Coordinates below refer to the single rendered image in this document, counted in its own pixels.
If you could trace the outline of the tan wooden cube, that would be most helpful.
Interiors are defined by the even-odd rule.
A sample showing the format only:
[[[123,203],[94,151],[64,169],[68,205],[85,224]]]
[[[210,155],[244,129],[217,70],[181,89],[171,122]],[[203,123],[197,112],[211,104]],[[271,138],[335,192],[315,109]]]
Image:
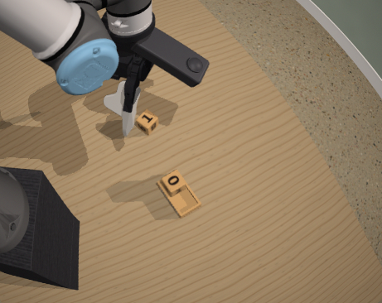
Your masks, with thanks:
[[[149,110],[145,110],[137,119],[137,127],[150,135],[152,131],[158,126],[158,116]]]
[[[162,185],[171,197],[186,189],[186,182],[177,170],[163,176]]]

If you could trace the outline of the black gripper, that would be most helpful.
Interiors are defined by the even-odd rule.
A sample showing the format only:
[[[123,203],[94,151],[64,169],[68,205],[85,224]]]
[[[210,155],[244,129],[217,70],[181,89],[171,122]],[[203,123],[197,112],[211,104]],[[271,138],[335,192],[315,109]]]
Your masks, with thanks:
[[[139,83],[147,78],[154,66],[152,62],[133,52],[131,47],[135,41],[140,41],[152,33],[155,27],[155,15],[152,13],[152,23],[147,29],[131,36],[119,36],[112,33],[109,29],[107,12],[101,20],[117,46],[118,52],[118,67],[110,79],[119,80],[120,77],[126,79],[118,84],[115,94],[104,97],[104,106],[123,118],[123,135],[126,137],[134,126],[136,107],[141,92]]]

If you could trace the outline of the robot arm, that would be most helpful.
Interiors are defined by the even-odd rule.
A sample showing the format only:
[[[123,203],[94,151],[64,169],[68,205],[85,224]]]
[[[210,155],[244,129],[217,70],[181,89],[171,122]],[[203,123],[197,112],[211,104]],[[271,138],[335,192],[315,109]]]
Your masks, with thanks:
[[[98,10],[106,8],[109,29],[131,36],[152,23],[152,0],[0,0],[0,31],[31,49],[56,73],[68,94],[95,91],[118,67],[118,52]],[[146,10],[147,9],[147,10]],[[201,83],[210,62],[154,27],[131,51],[190,87]],[[5,172],[5,173],[4,173]],[[29,222],[26,191],[0,167],[0,253],[15,248]]]

